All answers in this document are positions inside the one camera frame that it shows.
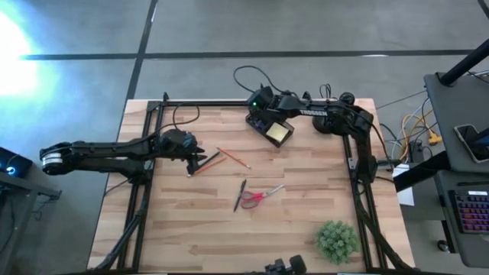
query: scissor handle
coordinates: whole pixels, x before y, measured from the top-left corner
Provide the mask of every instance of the scissor handle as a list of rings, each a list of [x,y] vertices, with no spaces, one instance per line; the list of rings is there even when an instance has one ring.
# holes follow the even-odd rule
[[[241,207],[243,209],[252,209],[258,205],[259,201],[257,199],[249,199],[241,202]]]
[[[256,197],[256,194],[250,192],[250,191],[244,191],[242,194],[241,194],[241,198],[243,200],[249,200],[249,199],[253,199],[254,197]]]

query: artificial plant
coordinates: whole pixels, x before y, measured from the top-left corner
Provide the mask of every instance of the artificial plant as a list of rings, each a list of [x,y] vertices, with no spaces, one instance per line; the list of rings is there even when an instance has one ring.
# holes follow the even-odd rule
[[[348,263],[358,251],[358,237],[352,226],[339,221],[327,221],[316,233],[316,248],[334,264]]]

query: red-handled scissors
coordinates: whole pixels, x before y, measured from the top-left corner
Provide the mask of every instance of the red-handled scissors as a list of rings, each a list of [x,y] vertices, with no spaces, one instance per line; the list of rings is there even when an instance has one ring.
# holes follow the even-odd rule
[[[243,199],[243,202],[241,203],[241,207],[244,209],[252,209],[258,206],[258,203],[260,203],[262,199],[275,193],[276,191],[280,190],[282,187],[283,185],[263,193],[252,193],[249,191],[244,191],[243,194],[241,194],[241,198]]]

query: wooden table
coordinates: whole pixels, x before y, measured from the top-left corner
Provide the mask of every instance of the wooden table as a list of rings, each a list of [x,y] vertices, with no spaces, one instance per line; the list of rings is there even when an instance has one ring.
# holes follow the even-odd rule
[[[356,104],[376,116],[372,99],[358,99]],[[146,105],[147,100],[128,102],[119,141],[141,136]],[[172,112],[173,108],[165,108],[164,125],[171,121]],[[185,162],[158,159],[140,272],[242,273],[263,270],[281,257],[288,263],[289,257],[296,254],[302,255],[311,273],[364,271],[361,252],[353,253],[349,264],[335,266],[313,245],[315,231],[328,220],[342,220],[357,228],[342,139],[320,134],[310,117],[300,116],[288,120],[296,130],[277,149],[245,124],[246,114],[243,107],[201,107],[197,121],[179,126],[191,131],[209,156],[216,152],[217,145],[252,169],[228,158],[187,178]],[[176,121],[187,121],[195,115],[195,107],[181,107]],[[374,123],[380,129],[377,119]],[[377,158],[384,157],[373,130],[371,146]],[[252,192],[280,184],[285,188],[255,209],[238,208],[233,213],[245,178],[246,189]],[[121,175],[111,174],[107,188],[122,180]],[[372,189],[382,233],[403,260],[414,266],[394,185],[376,180]],[[125,184],[105,197],[89,267],[99,264],[121,236],[130,190],[131,186]],[[369,244],[376,263],[371,236]]]

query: keyboard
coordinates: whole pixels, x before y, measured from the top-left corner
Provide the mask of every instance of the keyboard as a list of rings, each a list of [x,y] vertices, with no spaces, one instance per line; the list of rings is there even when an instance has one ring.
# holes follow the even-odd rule
[[[461,233],[489,234],[489,196],[484,193],[450,192]]]

